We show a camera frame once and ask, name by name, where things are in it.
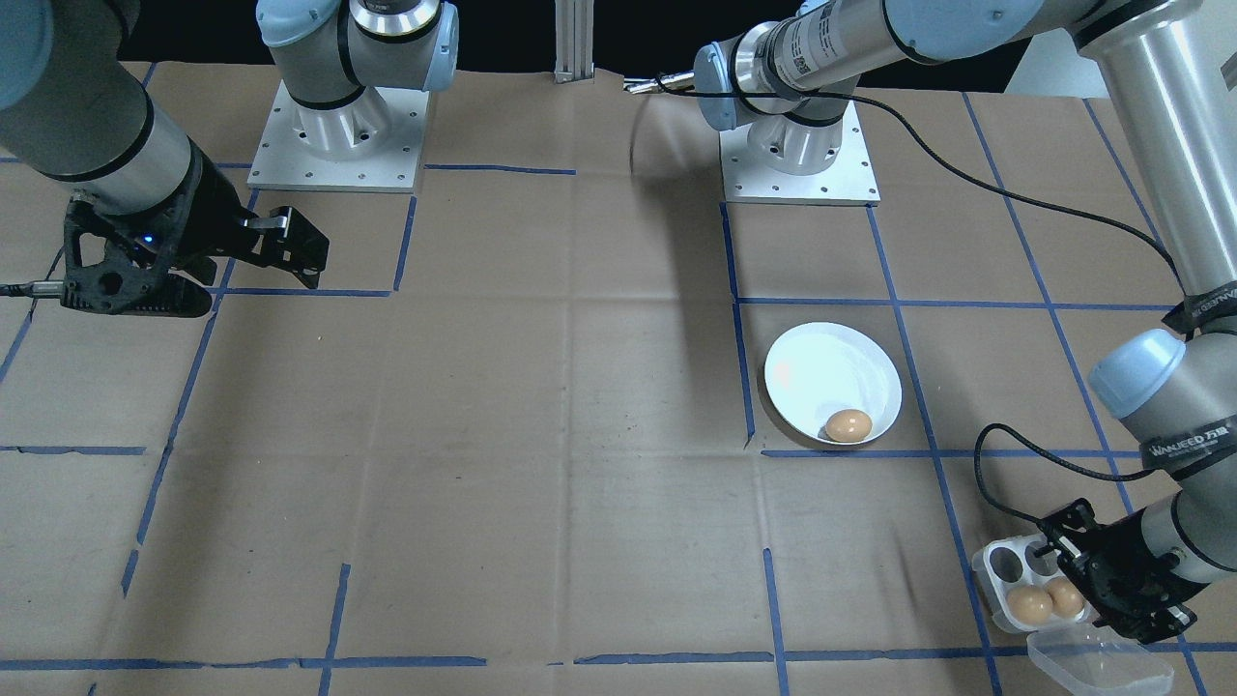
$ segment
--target blue tape grid line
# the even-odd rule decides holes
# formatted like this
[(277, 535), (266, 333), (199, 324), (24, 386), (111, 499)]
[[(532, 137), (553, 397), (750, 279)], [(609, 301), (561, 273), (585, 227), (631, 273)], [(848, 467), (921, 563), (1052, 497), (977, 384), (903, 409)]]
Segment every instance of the blue tape grid line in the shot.
[(743, 339), (743, 312), (738, 295), (738, 271), (735, 266), (735, 241), (730, 234), (730, 209), (721, 203), (721, 232), (726, 242), (726, 272), (730, 273), (731, 312), (735, 318), (735, 341), (738, 347), (738, 382), (743, 391), (743, 418), (747, 419), (747, 441), (756, 436), (756, 415), (752, 408), (752, 384), (747, 376), (747, 341)]
[[(1053, 450), (1051, 452), (1066, 460), (1105, 459), (1107, 456), (1117, 460), (1142, 459), (1138, 452), (1132, 451)], [(974, 452), (971, 450), (763, 450), (761, 455), (773, 460), (929, 460), (933, 455), (938, 455), (945, 460), (969, 460)], [(985, 450), (983, 456), (995, 460), (1039, 459), (1030, 450)]]
[(330, 613), (330, 638), (327, 642), (327, 666), (322, 669), (322, 679), (318, 681), (318, 696), (330, 694), (330, 670), (335, 660), (335, 649), (339, 647), (339, 629), (344, 623), (344, 601), (348, 598), (348, 576), (351, 575), (353, 566), (343, 564), (339, 566), (339, 588), (335, 590), (335, 607)]
[(400, 287), (403, 284), (403, 269), (408, 262), (408, 246), (412, 244), (412, 225), (413, 220), (417, 218), (417, 197), (413, 195), (408, 200), (408, 216), (403, 221), (403, 240), (400, 242), (400, 260), (395, 266), (395, 281), (391, 282), (391, 289), (400, 292)]
[[(1195, 653), (1231, 654), (1237, 653), (1237, 643), (1192, 643)], [(1144, 645), (1147, 650), (1159, 654), (1179, 653), (1175, 643), (1155, 643)], [(992, 654), (998, 658), (1025, 656), (1025, 647), (995, 647)], [(861, 663), (873, 660), (960, 660), (983, 658), (982, 648), (920, 648), (901, 650), (790, 650), (785, 653), (787, 663)], [(769, 664), (772, 653), (664, 653), (664, 654), (604, 654), (579, 658), (571, 664), (581, 666), (596, 665), (698, 665), (698, 664)], [(484, 668), (487, 660), (471, 656), (376, 656), (376, 658), (276, 658), (256, 663), (203, 663), (193, 660), (155, 660), (155, 659), (98, 659), (98, 660), (0, 660), (0, 673), (6, 671), (142, 671), (142, 670), (283, 670), (283, 669), (372, 669), (372, 668)], [(547, 666), (560, 666), (554, 663)]]
[(1168, 312), (1168, 304), (1115, 304), (1089, 302), (996, 302), (986, 299), (880, 299), (870, 297), (740, 297), (741, 304), (829, 304), (855, 307), (956, 307), (980, 309), (1070, 309), (1096, 312)]
[(782, 608), (777, 600), (777, 575), (773, 572), (773, 553), (764, 550), (764, 587), (769, 596), (769, 623), (773, 624), (773, 664), (777, 666), (777, 685), (781, 696), (790, 696), (790, 677), (785, 669), (785, 640), (782, 637)]
[(17, 452), (21, 455), (40, 455), (40, 456), (85, 455), (89, 457), (140, 457), (146, 454), (146, 449), (0, 445), (0, 452)]
[(902, 339), (902, 350), (907, 357), (907, 370), (910, 373), (910, 384), (915, 392), (915, 404), (919, 408), (919, 418), (924, 424), (924, 435), (928, 438), (928, 449), (931, 454), (933, 469), (936, 473), (936, 486), (940, 488), (941, 502), (945, 504), (945, 516), (949, 519), (949, 532), (954, 539), (954, 550), (957, 554), (959, 567), (962, 572), (962, 582), (966, 585), (967, 600), (971, 605), (971, 614), (975, 618), (975, 628), (980, 635), (980, 645), (983, 650), (983, 661), (988, 669), (988, 681), (992, 685), (993, 696), (1002, 696), (1001, 675), (997, 673), (996, 658), (992, 653), (992, 642), (988, 638), (988, 627), (985, 623), (983, 612), (980, 606), (980, 593), (975, 587), (975, 579), (971, 576), (971, 564), (966, 554), (966, 545), (962, 543), (962, 528), (957, 522), (957, 512), (954, 509), (954, 497), (949, 491), (949, 478), (945, 476), (945, 466), (941, 462), (940, 450), (936, 448), (936, 433), (931, 425), (931, 417), (928, 414), (928, 401), (924, 398), (923, 384), (919, 381), (919, 368), (915, 363), (914, 351), (910, 347), (910, 333), (907, 329), (905, 316), (898, 304), (898, 289), (893, 282), (893, 269), (889, 267), (889, 257), (881, 239), (881, 226), (876, 221), (876, 213), (872, 205), (867, 205), (867, 221), (872, 227), (872, 241), (876, 244), (876, 253), (881, 260), (881, 272), (884, 273), (884, 283), (889, 289), (889, 298), (893, 299), (893, 318), (898, 324), (898, 335)]
[[(962, 101), (966, 104), (966, 111), (970, 114), (971, 124), (975, 126), (975, 134), (980, 138), (980, 146), (983, 147), (983, 156), (988, 161), (988, 167), (992, 169), (992, 176), (996, 178), (997, 185), (1004, 188), (1004, 179), (1001, 176), (1001, 169), (997, 167), (996, 157), (992, 155), (992, 148), (988, 146), (988, 140), (983, 135), (983, 127), (980, 125), (978, 115), (975, 112), (975, 106), (971, 104), (971, 98), (965, 91), (962, 93)], [(1100, 449), (1105, 452), (1110, 452), (1112, 448), (1108, 445), (1108, 436), (1103, 433), (1103, 427), (1100, 424), (1100, 414), (1095, 408), (1095, 403), (1091, 401), (1091, 393), (1087, 392), (1086, 383), (1082, 380), (1082, 372), (1079, 370), (1077, 360), (1074, 357), (1074, 351), (1070, 347), (1069, 337), (1065, 335), (1065, 326), (1061, 324), (1061, 316), (1058, 314), (1056, 308), (1053, 305), (1051, 294), (1048, 291), (1048, 282), (1044, 279), (1044, 274), (1039, 268), (1039, 262), (1035, 260), (1035, 252), (1030, 247), (1030, 241), (1027, 237), (1027, 231), (1022, 226), (1022, 218), (1018, 215), (1018, 210), (1013, 206), (1013, 200), (1004, 198), (1006, 210), (1009, 213), (1009, 219), (1013, 221), (1014, 231), (1018, 234), (1018, 241), (1022, 244), (1023, 252), (1027, 255), (1027, 262), (1030, 263), (1030, 272), (1035, 276), (1035, 284), (1039, 286), (1040, 293), (1044, 295), (1044, 303), (1048, 304), (1048, 315), (1053, 320), (1053, 328), (1056, 330), (1056, 337), (1061, 344), (1061, 351), (1065, 354), (1065, 361), (1070, 366), (1070, 372), (1074, 376), (1074, 382), (1077, 384), (1079, 394), (1082, 397), (1082, 403), (1086, 405), (1087, 417), (1091, 419), (1091, 427), (1095, 429), (1096, 438), (1100, 439)], [(1117, 469), (1117, 462), (1112, 457), (1108, 459), (1108, 469), (1113, 475), (1119, 475), (1121, 470)], [(1126, 507), (1127, 513), (1133, 513), (1134, 508), (1129, 501), (1129, 493), (1126, 491), (1123, 483), (1117, 483), (1117, 492), (1121, 496), (1121, 502)]]
[(1112, 162), (1117, 164), (1117, 171), (1121, 172), (1121, 179), (1126, 182), (1126, 188), (1129, 189), (1129, 194), (1134, 198), (1134, 203), (1138, 204), (1138, 210), (1143, 214), (1143, 220), (1147, 221), (1147, 229), (1159, 241), (1160, 245), (1164, 240), (1160, 239), (1159, 230), (1155, 229), (1155, 221), (1152, 220), (1150, 213), (1147, 211), (1147, 205), (1143, 204), (1143, 197), (1138, 194), (1138, 189), (1134, 188), (1134, 182), (1129, 178), (1129, 171), (1126, 169), (1126, 164), (1122, 163), (1121, 156), (1117, 155), (1117, 150), (1112, 146), (1112, 140), (1108, 138), (1108, 134), (1103, 130), (1103, 124), (1100, 122), (1100, 116), (1095, 112), (1091, 106), (1090, 99), (1084, 99), (1082, 105), (1086, 106), (1086, 112), (1091, 116), (1091, 122), (1095, 124), (1095, 129), (1100, 132), (1100, 138), (1103, 140), (1103, 146), (1108, 148), (1108, 155), (1112, 156)]
[[(250, 210), (257, 204), (259, 192), (254, 190), (249, 195)], [(233, 271), (236, 269), (236, 258), (229, 258), (228, 266), (224, 268), (224, 276), (219, 282), (220, 288), (226, 288), (228, 283), (231, 282)], [(163, 454), (160, 457), (158, 469), (155, 471), (155, 477), (151, 481), (150, 492), (146, 494), (146, 506), (142, 508), (141, 520), (137, 523), (137, 534), (135, 540), (137, 546), (132, 550), (129, 558), (129, 564), (125, 566), (125, 574), (121, 577), (120, 590), (125, 597), (129, 597), (129, 587), (132, 584), (134, 574), (137, 571), (137, 561), (141, 558), (141, 548), (146, 543), (146, 534), (150, 532), (151, 520), (155, 517), (155, 503), (158, 501), (160, 488), (163, 486), (163, 476), (167, 473), (168, 462), (172, 459), (172, 450), (176, 446), (176, 436), (181, 431), (181, 423), (184, 420), (184, 414), (189, 408), (189, 398), (193, 396), (193, 388), (198, 383), (198, 373), (202, 371), (202, 363), (207, 356), (207, 345), (210, 344), (210, 336), (215, 330), (215, 321), (219, 319), (219, 308), (223, 305), (224, 294), (215, 294), (214, 302), (210, 307), (210, 318), (207, 319), (207, 325), (202, 330), (202, 339), (198, 341), (198, 352), (193, 356), (193, 365), (189, 368), (189, 376), (184, 381), (184, 389), (181, 392), (181, 402), (177, 404), (176, 417), (172, 419), (172, 428), (167, 435), (167, 443), (163, 446)]]
[(575, 169), (553, 169), (543, 167), (515, 167), (510, 164), (426, 164), (423, 168), (438, 171), (465, 171), (465, 172), (511, 172), (511, 173), (536, 173), (575, 176)]
[(151, 66), (146, 68), (146, 77), (142, 78), (143, 89), (151, 85), (151, 79), (155, 77), (156, 68), (158, 68), (158, 61), (151, 63)]
[(216, 287), (212, 294), (259, 294), (266, 297), (390, 297), (390, 289), (314, 289), (309, 287)]

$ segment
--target egg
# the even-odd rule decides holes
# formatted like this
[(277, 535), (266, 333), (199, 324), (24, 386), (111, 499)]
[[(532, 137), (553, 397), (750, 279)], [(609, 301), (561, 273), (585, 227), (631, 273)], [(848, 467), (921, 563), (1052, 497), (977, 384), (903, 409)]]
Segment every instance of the egg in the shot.
[(862, 443), (872, 433), (872, 417), (858, 409), (842, 409), (829, 417), (823, 429), (825, 440), (834, 443)]
[(1064, 577), (1049, 580), (1044, 590), (1053, 597), (1053, 611), (1061, 618), (1071, 619), (1079, 616), (1079, 612), (1082, 611), (1082, 606), (1086, 603), (1079, 588), (1074, 587), (1074, 584)]
[(1043, 626), (1053, 618), (1053, 597), (1034, 585), (1014, 587), (1006, 595), (1009, 617), (1027, 626)]

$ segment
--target metal mounting plate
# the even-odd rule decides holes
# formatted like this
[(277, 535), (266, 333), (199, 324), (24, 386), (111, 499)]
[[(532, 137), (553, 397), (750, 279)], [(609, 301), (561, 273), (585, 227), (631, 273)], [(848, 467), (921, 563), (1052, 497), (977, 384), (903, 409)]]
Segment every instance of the metal mounting plate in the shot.
[(336, 162), (315, 157), (301, 142), (292, 129), (296, 103), (281, 82), (266, 119), (262, 142), (254, 155), (249, 185), (276, 190), (411, 193), (421, 169), (429, 94), (414, 89), (377, 89), (395, 124), (385, 148), (361, 159)]
[(721, 172), (731, 203), (866, 205), (881, 200), (855, 104), (842, 116), (845, 134), (828, 169), (795, 176), (762, 164), (747, 147), (750, 125), (721, 134)]

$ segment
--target egg carton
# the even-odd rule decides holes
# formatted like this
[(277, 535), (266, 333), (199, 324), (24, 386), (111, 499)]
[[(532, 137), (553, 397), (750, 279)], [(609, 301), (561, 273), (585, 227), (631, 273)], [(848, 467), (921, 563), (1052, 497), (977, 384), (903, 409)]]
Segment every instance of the egg carton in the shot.
[(1043, 534), (1014, 537), (988, 544), (971, 558), (971, 570), (978, 580), (980, 588), (992, 609), (992, 621), (1006, 633), (1035, 633), (1064, 628), (1087, 621), (1094, 609), (1084, 603), (1082, 611), (1074, 617), (1063, 618), (1053, 614), (1048, 623), (1032, 626), (1023, 623), (1009, 612), (1006, 596), (1016, 587), (1033, 585), (1043, 588), (1056, 577), (1065, 574), (1056, 567), (1056, 551), (1037, 558), (1035, 553), (1048, 546)]

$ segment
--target table surface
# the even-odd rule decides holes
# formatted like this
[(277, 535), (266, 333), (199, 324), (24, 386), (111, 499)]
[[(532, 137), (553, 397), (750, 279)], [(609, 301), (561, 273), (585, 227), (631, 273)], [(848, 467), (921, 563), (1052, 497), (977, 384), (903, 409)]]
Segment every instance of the table surface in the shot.
[[(244, 199), (275, 69), (127, 67)], [(1108, 101), (867, 94), (981, 178), (1152, 224)], [(0, 692), (1064, 694), (967, 572), (1033, 532), (970, 449), (1003, 422), (1137, 470), (1084, 377), (1178, 291), (1137, 240), (860, 116), (878, 205), (725, 204), (689, 99), (461, 73), (416, 195), (250, 195), (330, 236), (319, 289), (229, 265), (202, 319), (0, 302)], [(0, 159), (0, 279), (48, 272), (66, 200)], [(813, 320), (898, 370), (867, 446), (768, 403), (769, 345)], [(1174, 490), (992, 448), (1038, 514)], [(1237, 679), (1235, 600), (1155, 648), (1173, 694)]]

